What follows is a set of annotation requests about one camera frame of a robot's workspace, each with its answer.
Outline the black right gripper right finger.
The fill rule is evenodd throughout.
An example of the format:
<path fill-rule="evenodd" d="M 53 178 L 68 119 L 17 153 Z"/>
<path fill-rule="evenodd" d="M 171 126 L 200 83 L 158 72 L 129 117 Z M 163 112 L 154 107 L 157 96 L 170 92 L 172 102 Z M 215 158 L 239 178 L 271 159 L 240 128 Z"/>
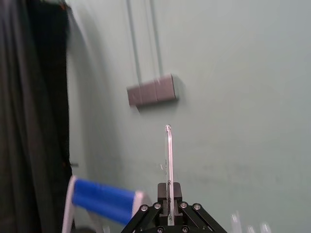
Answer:
<path fill-rule="evenodd" d="M 225 233 L 225 229 L 199 203 L 182 198 L 180 183 L 174 183 L 175 233 Z"/>

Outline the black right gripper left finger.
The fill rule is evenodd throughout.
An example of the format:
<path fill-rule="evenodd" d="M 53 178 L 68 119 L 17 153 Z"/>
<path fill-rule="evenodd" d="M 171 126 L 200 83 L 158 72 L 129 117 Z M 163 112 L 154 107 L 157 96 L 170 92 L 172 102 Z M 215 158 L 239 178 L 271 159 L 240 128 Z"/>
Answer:
<path fill-rule="evenodd" d="M 157 185 L 157 201 L 151 203 L 149 197 L 137 192 L 134 213 L 123 228 L 123 233 L 167 233 L 167 188 L 165 183 Z"/>

